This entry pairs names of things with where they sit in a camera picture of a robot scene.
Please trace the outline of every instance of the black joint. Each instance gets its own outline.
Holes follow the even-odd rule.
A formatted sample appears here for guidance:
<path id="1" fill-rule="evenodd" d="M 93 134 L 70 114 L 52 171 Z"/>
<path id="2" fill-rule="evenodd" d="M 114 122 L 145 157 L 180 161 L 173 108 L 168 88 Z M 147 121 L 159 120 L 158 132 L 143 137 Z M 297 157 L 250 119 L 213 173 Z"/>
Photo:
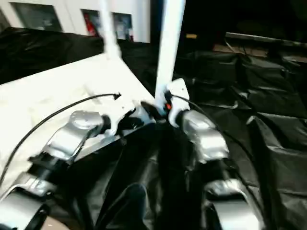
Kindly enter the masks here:
<path id="1" fill-rule="evenodd" d="M 107 115 L 102 115 L 101 118 L 103 120 L 103 126 L 100 133 L 104 133 L 107 129 L 111 128 L 111 119 Z"/>
<path id="2" fill-rule="evenodd" d="M 43 205 L 33 216 L 25 230 L 39 230 L 43 227 L 43 224 L 49 214 L 49 208 Z"/>
<path id="3" fill-rule="evenodd" d="M 237 173 L 233 163 L 228 158 L 208 161 L 200 164 L 200 171 L 203 183 L 207 184 L 212 181 L 236 179 Z"/>
<path id="4" fill-rule="evenodd" d="M 163 117 L 159 114 L 159 111 L 152 104 L 142 101 L 141 106 L 146 110 L 150 118 L 155 120 L 161 120 Z"/>
<path id="5" fill-rule="evenodd" d="M 66 161 L 53 157 L 47 152 L 41 152 L 28 160 L 32 163 L 28 170 L 29 174 L 53 184 L 58 184 L 61 181 L 69 166 Z"/>
<path id="6" fill-rule="evenodd" d="M 165 97 L 167 103 L 171 104 L 172 96 L 173 95 L 169 90 L 165 92 L 164 97 Z"/>

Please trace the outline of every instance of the black plastic sheet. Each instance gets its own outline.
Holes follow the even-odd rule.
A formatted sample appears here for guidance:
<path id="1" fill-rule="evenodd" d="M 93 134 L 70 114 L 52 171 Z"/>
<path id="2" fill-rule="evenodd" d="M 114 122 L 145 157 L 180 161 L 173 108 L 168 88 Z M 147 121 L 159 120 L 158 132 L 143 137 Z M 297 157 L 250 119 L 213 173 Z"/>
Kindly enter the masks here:
<path id="1" fill-rule="evenodd" d="M 153 94 L 158 48 L 119 44 Z M 10 28 L 0 34 L 0 83 L 102 50 L 96 37 Z M 267 229 L 307 230 L 306 73 L 304 64 L 281 59 L 178 51 L 174 78 L 230 134 L 231 158 L 261 203 Z M 66 199 L 55 199 L 52 215 L 72 229 L 204 228 L 201 200 L 189 194 L 191 152 L 178 130 L 146 126 L 73 165 Z"/>

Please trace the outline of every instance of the black cable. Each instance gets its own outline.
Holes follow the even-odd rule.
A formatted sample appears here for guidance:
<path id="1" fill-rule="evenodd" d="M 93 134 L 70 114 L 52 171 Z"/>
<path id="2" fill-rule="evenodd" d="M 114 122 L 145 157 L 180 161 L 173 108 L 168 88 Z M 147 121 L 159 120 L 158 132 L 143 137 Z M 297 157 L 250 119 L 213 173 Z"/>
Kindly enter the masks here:
<path id="1" fill-rule="evenodd" d="M 205 116 L 207 116 L 207 117 L 213 122 L 213 120 L 210 118 L 210 116 L 208 116 L 208 115 L 205 113 L 205 111 L 204 111 L 202 108 L 200 108 L 197 104 L 195 104 L 194 102 L 191 102 L 190 100 L 188 100 L 188 99 L 186 99 L 186 98 L 184 98 L 184 97 L 181 97 L 181 96 L 177 96 L 177 95 L 173 95 L 173 94 L 172 94 L 172 96 L 173 96 L 173 97 L 177 97 L 177 98 L 179 98 L 179 99 L 181 99 L 181 100 L 183 100 L 183 101 L 186 101 L 186 102 L 188 102 L 189 104 L 193 105 L 195 108 L 198 109 L 198 111 L 199 111 L 201 114 L 204 114 Z M 213 123 L 214 123 L 214 125 L 216 126 L 216 128 L 218 129 L 218 131 L 220 131 L 222 134 L 224 134 L 224 135 L 228 136 L 229 138 L 231 138 L 237 145 L 239 145 L 239 146 L 241 147 L 241 149 L 242 149 L 248 156 L 250 155 L 250 154 L 249 154 L 249 151 L 244 147 L 244 145 L 242 145 L 242 144 L 240 143 L 240 141 L 238 141 L 236 138 L 234 138 L 234 137 L 233 137 L 231 134 L 229 134 L 227 131 L 222 131 L 222 130 L 220 130 L 220 129 L 218 128 L 217 124 L 216 124 L 215 122 L 213 122 Z M 238 178 L 242 181 L 242 184 L 244 185 L 244 187 L 246 188 L 246 190 L 250 193 L 250 195 L 252 196 L 252 199 L 254 200 L 254 202 L 255 202 L 257 208 L 259 209 L 259 211 L 261 212 L 262 216 L 264 217 L 264 213 L 263 213 L 263 210 L 262 210 L 262 208 L 261 208 L 261 205 L 260 205 L 258 199 L 256 198 L 255 194 L 251 191 L 251 189 L 250 189 L 249 186 L 248 186 L 248 183 L 245 181 L 245 179 L 243 178 L 243 176 L 242 176 L 241 173 L 239 172 L 237 164 L 236 164 L 234 161 L 232 161 L 232 163 L 237 167 L 237 170 L 235 170 L 235 172 L 236 172 Z"/>
<path id="2" fill-rule="evenodd" d="M 44 124 L 46 121 L 48 121 L 49 119 L 53 118 L 54 116 L 58 115 L 59 113 L 77 105 L 77 104 L 80 104 L 82 102 L 85 102 L 85 101 L 88 101 L 88 100 L 91 100 L 93 98 L 97 98 L 97 97 L 105 97 L 105 96 L 113 96 L 114 99 L 116 100 L 117 98 L 120 97 L 120 93 L 116 94 L 116 93 L 106 93 L 106 94 L 98 94 L 98 95 L 94 95 L 94 96 L 90 96 L 90 97 L 87 97 L 87 98 L 84 98 L 82 100 L 79 100 L 77 102 L 74 102 L 72 104 L 69 104 L 67 105 L 66 107 L 64 108 L 61 108 L 59 109 L 58 111 L 50 114 L 49 116 L 47 116 L 45 119 L 43 119 L 42 121 L 40 121 L 36 126 L 34 126 L 19 142 L 18 144 L 16 145 L 16 147 L 14 148 L 14 150 L 11 152 L 8 160 L 6 161 L 6 164 L 3 168 L 3 171 L 2 171 L 2 174 L 1 174 L 1 177 L 0 177 L 0 188 L 3 184 L 3 181 L 4 181 L 4 177 L 8 171 L 8 168 L 17 152 L 17 150 L 20 148 L 20 146 L 24 143 L 24 141 L 35 131 L 37 130 L 40 126 L 42 126 L 42 124 Z"/>

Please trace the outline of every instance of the silver bracket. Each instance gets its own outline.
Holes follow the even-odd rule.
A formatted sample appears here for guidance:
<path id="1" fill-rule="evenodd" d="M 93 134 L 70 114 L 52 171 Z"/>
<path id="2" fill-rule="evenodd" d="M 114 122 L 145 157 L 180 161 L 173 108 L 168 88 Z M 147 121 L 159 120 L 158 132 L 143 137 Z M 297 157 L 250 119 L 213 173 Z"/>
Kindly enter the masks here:
<path id="1" fill-rule="evenodd" d="M 68 123 L 58 129 L 43 151 L 65 161 L 74 160 L 85 141 L 101 131 L 103 119 L 98 112 L 75 111 Z"/>
<path id="2" fill-rule="evenodd" d="M 41 211 L 43 204 L 30 196 L 12 192 L 0 205 L 0 223 L 10 229 L 28 229 L 30 221 Z"/>
<path id="3" fill-rule="evenodd" d="M 242 195 L 242 199 L 239 200 L 212 202 L 222 230 L 263 229 L 264 222 L 260 210 L 241 181 L 237 179 L 217 180 L 207 184 L 204 190 L 215 196 Z"/>
<path id="4" fill-rule="evenodd" d="M 27 172 L 22 172 L 15 180 L 14 185 L 18 185 L 18 187 L 37 196 L 44 196 L 49 192 L 54 192 L 57 188 L 54 184 Z"/>

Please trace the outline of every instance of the white metal pole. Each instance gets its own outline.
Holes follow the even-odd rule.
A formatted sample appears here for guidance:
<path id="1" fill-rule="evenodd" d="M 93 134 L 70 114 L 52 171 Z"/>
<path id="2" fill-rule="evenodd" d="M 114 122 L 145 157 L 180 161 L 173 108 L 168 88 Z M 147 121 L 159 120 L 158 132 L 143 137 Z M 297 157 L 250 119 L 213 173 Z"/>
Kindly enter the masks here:
<path id="1" fill-rule="evenodd" d="M 159 106 L 165 101 L 166 85 L 172 81 L 182 18 L 186 0 L 165 0 L 163 28 L 160 41 L 159 64 L 155 100 Z"/>
<path id="2" fill-rule="evenodd" d="M 108 0 L 99 0 L 100 4 L 100 24 L 103 29 L 104 49 L 109 58 L 121 57 L 120 48 L 117 44 L 117 39 L 114 30 L 113 16 L 109 10 Z"/>

